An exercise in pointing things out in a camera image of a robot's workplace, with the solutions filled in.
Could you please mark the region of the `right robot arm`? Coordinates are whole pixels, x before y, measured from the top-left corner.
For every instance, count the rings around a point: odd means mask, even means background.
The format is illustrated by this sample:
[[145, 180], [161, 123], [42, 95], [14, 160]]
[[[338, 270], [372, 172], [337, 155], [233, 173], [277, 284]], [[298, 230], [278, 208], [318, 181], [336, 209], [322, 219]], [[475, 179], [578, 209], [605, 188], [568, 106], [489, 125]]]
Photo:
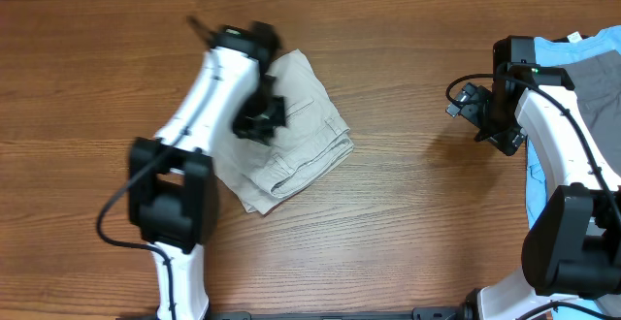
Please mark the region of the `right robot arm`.
[[446, 89], [447, 112], [505, 155], [530, 142], [545, 202], [520, 267], [473, 291], [462, 319], [535, 319], [569, 308], [620, 315], [620, 35], [611, 27], [548, 41], [509, 36], [493, 47], [492, 84], [467, 75]]

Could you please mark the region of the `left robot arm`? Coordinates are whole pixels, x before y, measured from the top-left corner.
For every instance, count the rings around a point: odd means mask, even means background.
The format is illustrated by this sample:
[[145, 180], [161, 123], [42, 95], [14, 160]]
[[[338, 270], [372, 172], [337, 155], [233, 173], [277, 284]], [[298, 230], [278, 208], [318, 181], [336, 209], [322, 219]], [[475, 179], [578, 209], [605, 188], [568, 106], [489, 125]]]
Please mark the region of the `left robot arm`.
[[281, 48], [275, 28], [209, 30], [189, 16], [205, 42], [200, 73], [171, 119], [151, 139], [138, 138], [128, 157], [128, 216], [156, 263], [157, 319], [206, 319], [204, 244], [219, 199], [213, 156], [227, 136], [267, 145], [286, 124], [284, 99], [268, 70]]

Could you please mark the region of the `beige shorts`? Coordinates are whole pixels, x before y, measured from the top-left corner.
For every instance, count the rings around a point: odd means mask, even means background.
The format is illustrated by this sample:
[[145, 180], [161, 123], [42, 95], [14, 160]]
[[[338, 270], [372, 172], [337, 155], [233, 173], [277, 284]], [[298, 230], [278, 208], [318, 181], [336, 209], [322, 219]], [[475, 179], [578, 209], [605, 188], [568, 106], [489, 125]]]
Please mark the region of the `beige shorts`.
[[286, 125], [268, 145], [233, 134], [217, 142], [215, 173], [245, 211], [269, 213], [333, 170], [353, 151], [349, 127], [307, 57], [293, 50], [270, 69], [285, 100]]

